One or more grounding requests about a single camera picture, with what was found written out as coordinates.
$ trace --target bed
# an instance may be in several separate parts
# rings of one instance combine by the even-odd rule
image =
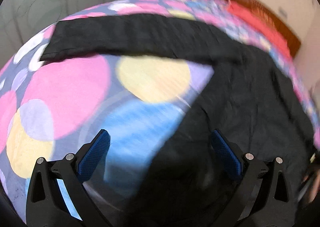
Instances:
[[[263,3],[258,0],[232,0],[238,2],[241,6],[244,6],[251,10],[252,12],[256,12],[256,14],[260,14],[260,18],[262,18],[267,24],[272,23],[274,28],[282,35],[282,37],[287,41],[288,48],[290,49],[290,55],[295,57],[300,46],[301,41],[292,32],[286,24],[284,24],[278,17],[275,15],[268,7],[266,7]]]
[[[65,20],[149,13],[215,25],[229,37],[269,53],[291,79],[312,122],[314,145],[320,147],[316,109],[292,59],[227,7],[225,0],[119,0]],[[0,71],[1,183],[25,220],[26,193],[36,159],[57,160],[76,153],[105,128],[115,141],[84,187],[115,223],[153,156],[177,129],[214,70],[184,60],[105,53],[54,63],[39,61],[54,28],[53,24],[32,37]],[[298,47],[299,43],[289,42],[292,55]],[[79,218],[63,182],[59,186],[69,211]]]

